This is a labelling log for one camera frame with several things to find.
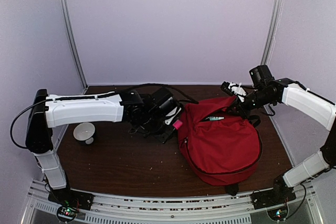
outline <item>backpack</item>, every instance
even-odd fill
[[[262,153],[255,129],[259,117],[242,119],[225,113],[235,99],[220,97],[187,104],[178,129],[180,151],[196,175],[210,185],[225,186],[231,195],[237,194],[239,182],[255,172]]]

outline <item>black mounting base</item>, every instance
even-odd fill
[[[91,209],[91,205],[92,205],[93,197],[94,197],[93,194],[71,190],[71,196],[76,200],[69,202],[68,204],[69,207],[77,209],[77,199],[78,199],[79,209],[83,209],[83,210]],[[52,194],[49,194],[48,200],[59,204],[59,201]]]
[[[258,191],[251,195],[254,209],[276,206],[296,199],[296,195],[292,190],[282,191],[280,195],[276,195],[274,189],[266,191]]]

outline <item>cup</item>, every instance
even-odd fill
[[[95,127],[92,123],[81,123],[73,131],[73,136],[81,145],[89,145],[93,143],[93,135]]]

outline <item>pink object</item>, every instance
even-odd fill
[[[180,120],[177,120],[175,123],[173,123],[173,126],[175,127],[175,129],[179,129],[182,126],[183,122]]]

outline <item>metal bar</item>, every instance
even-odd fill
[[[67,35],[68,35],[67,37],[68,37],[72,57],[73,57],[73,60],[75,62],[75,67],[76,67],[80,82],[83,86],[83,89],[86,89],[88,87],[88,84],[86,82],[84,71],[83,71],[82,65],[81,65],[80,60],[79,60],[78,51],[77,51],[75,38],[74,38],[74,32],[72,30],[72,26],[71,26],[71,22],[70,22],[67,0],[60,0],[60,2],[61,2],[61,6],[62,6],[63,17],[64,17],[64,22],[65,22],[65,25],[66,25],[66,29],[67,29]]]
[[[269,25],[269,30],[268,30],[268,36],[266,39],[264,53],[262,55],[263,57],[261,59],[262,65],[269,63],[269,57],[270,57],[271,49],[272,49],[273,42],[274,42],[275,31],[279,23],[279,15],[281,12],[282,1],[283,0],[274,0],[272,17],[271,17],[271,22]]]

